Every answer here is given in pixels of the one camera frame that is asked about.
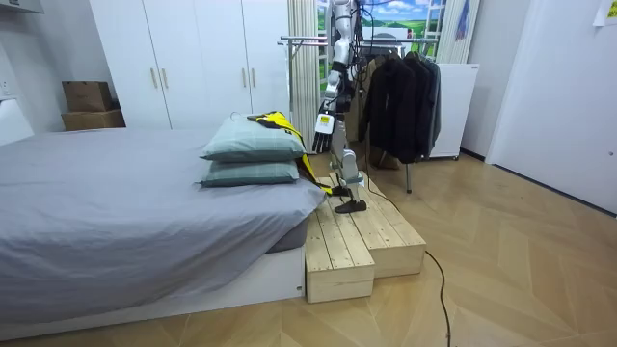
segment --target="window mural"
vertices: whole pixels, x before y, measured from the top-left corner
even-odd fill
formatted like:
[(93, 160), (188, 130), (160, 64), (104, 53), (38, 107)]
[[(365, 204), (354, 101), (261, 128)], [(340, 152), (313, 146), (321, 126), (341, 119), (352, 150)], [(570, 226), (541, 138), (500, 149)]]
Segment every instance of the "window mural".
[[(442, 29), (443, 14), (447, 0), (365, 0), (364, 8), (372, 15), (364, 14), (362, 33), (365, 38), (371, 35), (389, 35), (398, 39), (438, 39)], [(317, 1), (317, 29), (319, 35), (326, 35), (327, 0)], [(417, 44), (407, 44), (406, 52), (417, 50)], [(430, 46), (429, 56), (435, 56), (436, 47)], [(319, 57), (320, 90), (326, 87), (329, 69), (326, 55)]]

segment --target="wooden step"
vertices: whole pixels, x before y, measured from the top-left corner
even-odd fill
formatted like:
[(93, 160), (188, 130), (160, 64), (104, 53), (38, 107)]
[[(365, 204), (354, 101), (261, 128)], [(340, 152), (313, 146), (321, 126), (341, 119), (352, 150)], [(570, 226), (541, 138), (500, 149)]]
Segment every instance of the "wooden step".
[[(364, 184), (369, 179), (362, 172)], [(330, 174), (336, 181), (334, 173)], [(370, 190), (383, 195), (370, 181)], [(388, 200), (359, 187), (366, 211), (349, 214), (375, 261), (375, 278), (417, 274), (422, 268), (426, 242)]]
[[(332, 185), (329, 178), (321, 181)], [(373, 292), (375, 262), (352, 218), (334, 212), (341, 203), (340, 199), (327, 199), (308, 217), (309, 303), (359, 298)]]

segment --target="clothes rack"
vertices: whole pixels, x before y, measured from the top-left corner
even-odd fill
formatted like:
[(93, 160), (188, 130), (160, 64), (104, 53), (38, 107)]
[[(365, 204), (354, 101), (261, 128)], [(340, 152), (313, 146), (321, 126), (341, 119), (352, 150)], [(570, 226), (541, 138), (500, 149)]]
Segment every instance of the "clothes rack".
[[(293, 113), (293, 59), (303, 46), (312, 47), (327, 47), (327, 37), (302, 37), (302, 36), (281, 36), (281, 40), (277, 45), (287, 45), (288, 69), (289, 69), (289, 112)], [(426, 55), (431, 44), (439, 43), (438, 39), (367, 39), (362, 41), (362, 47), (368, 48), (386, 48), (396, 49), (398, 55), (403, 58), (405, 56), (405, 46), (396, 45), (393, 43), (418, 43), (422, 44), (422, 54)], [(405, 164), (405, 178), (407, 185), (407, 194), (412, 193), (412, 173), (410, 164)]]

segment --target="white cabinet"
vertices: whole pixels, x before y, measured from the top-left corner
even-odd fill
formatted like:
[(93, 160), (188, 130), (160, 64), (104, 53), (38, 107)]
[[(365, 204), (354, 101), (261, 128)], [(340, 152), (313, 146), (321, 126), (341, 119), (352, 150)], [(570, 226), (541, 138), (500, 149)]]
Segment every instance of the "white cabinet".
[(439, 64), (442, 76), (442, 130), (431, 158), (458, 157), (478, 64)]
[(144, 8), (172, 128), (204, 125), (207, 90), (193, 0), (144, 0)]
[(277, 41), (289, 31), (283, 1), (242, 0), (253, 111), (289, 114), (285, 54)]
[(228, 117), (232, 112), (251, 113), (242, 3), (240, 0), (198, 0), (195, 17), (204, 81), (210, 91), (203, 96), (208, 105), (204, 112), (214, 120)]
[(170, 128), (148, 20), (139, 0), (92, 0), (127, 127)]
[(91, 0), (127, 127), (288, 113), (286, 0)]

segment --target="wall outlet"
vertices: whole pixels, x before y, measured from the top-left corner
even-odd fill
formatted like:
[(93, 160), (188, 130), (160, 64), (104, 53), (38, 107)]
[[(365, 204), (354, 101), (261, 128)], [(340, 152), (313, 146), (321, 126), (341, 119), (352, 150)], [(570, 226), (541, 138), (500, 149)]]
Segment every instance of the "wall outlet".
[(2, 85), (0, 86), (0, 88), (2, 88), (2, 94), (11, 95), (11, 90), (9, 89), (9, 83), (7, 81), (2, 81)]

